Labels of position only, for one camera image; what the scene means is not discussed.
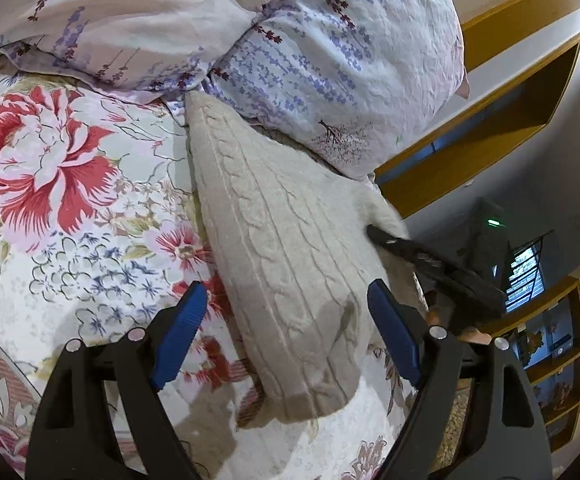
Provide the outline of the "person's right hand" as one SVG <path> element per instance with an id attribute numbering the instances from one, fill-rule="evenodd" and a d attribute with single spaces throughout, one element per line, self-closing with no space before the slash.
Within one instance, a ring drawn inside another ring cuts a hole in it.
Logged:
<path id="1" fill-rule="evenodd" d="M 430 326 L 439 325 L 447 326 L 447 322 L 444 322 L 435 310 L 429 310 L 426 314 L 427 323 Z M 487 333 L 482 333 L 475 327 L 464 328 L 459 334 L 458 339 L 463 342 L 468 342 L 468 344 L 484 344 L 487 346 L 492 341 L 492 336 Z"/>

